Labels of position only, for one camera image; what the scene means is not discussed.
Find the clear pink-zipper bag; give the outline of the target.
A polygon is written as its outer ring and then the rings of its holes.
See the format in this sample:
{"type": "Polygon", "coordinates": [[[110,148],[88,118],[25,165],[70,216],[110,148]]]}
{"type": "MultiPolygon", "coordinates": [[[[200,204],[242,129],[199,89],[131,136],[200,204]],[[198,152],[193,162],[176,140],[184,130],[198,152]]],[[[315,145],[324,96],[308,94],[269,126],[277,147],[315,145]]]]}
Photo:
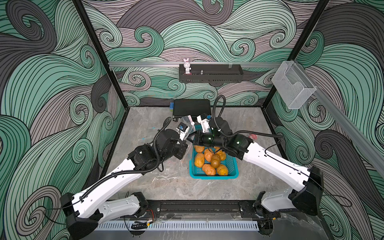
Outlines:
{"type": "Polygon", "coordinates": [[[178,145],[181,145],[183,141],[189,141],[191,143],[196,139],[196,126],[190,115],[181,117],[178,120],[178,126],[176,128],[180,139],[178,140],[178,145]]]}

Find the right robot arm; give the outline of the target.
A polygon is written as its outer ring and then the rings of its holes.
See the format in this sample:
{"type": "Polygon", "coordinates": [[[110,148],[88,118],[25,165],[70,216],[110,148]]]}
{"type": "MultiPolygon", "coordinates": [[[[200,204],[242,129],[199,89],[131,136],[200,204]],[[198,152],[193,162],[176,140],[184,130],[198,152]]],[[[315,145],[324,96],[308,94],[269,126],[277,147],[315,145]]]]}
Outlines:
{"type": "Polygon", "coordinates": [[[197,146],[217,147],[268,171],[289,186],[281,191],[261,192],[255,202],[258,209],[267,213],[296,209],[307,215],[318,215],[325,190],[323,172],[318,167],[300,166],[271,153],[246,137],[248,131],[233,133],[228,123],[215,114],[205,119],[198,117],[198,122],[202,128],[189,134],[188,141],[197,146]]]}

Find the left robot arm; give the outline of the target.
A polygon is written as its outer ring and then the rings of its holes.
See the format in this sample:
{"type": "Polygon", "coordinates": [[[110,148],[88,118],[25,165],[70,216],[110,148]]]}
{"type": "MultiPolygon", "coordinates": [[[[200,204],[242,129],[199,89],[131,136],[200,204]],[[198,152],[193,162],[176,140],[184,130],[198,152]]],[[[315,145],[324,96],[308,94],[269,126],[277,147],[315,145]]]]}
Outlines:
{"type": "Polygon", "coordinates": [[[151,144],[136,147],[108,175],[77,194],[61,196],[61,209],[72,240],[84,238],[105,221],[121,216],[141,217],[146,213],[148,201],[141,192],[121,200],[109,198],[145,174],[163,170],[164,161],[169,158],[183,159],[188,148],[186,138],[194,131],[194,123],[186,117],[173,130],[168,128],[171,121],[168,117],[151,144]]]}

